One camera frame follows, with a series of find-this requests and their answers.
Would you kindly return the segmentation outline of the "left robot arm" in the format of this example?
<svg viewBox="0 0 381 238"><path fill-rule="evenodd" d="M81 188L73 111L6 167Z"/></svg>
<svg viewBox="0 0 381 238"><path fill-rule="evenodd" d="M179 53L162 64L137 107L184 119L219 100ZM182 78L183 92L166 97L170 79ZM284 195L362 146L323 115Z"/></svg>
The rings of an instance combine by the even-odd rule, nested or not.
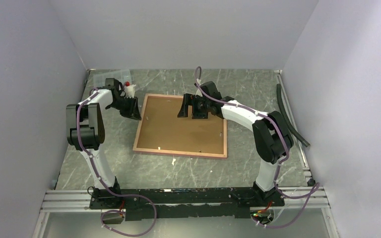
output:
<svg viewBox="0 0 381 238"><path fill-rule="evenodd" d="M86 99L67 105L66 136L69 145L86 160L94 179L95 194L106 191L103 202L109 208L116 208L122 202L120 185L102 149L106 137L102 110L107 109L115 109L127 119L141 120L135 85L107 78L105 85L93 88Z"/></svg>

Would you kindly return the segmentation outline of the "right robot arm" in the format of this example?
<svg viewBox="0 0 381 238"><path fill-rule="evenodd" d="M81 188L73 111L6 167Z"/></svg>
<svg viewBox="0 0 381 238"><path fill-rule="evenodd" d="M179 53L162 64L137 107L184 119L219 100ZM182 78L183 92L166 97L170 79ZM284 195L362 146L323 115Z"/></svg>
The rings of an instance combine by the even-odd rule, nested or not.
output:
<svg viewBox="0 0 381 238"><path fill-rule="evenodd" d="M207 119L212 114L249 129L254 135L255 148L261 158L254 182L258 189L253 192L253 199L257 205L266 205L276 190L280 165L289 157L289 150L294 145L282 114L278 111L257 111L232 97L222 97L212 81L195 86L200 93L183 95L177 117Z"/></svg>

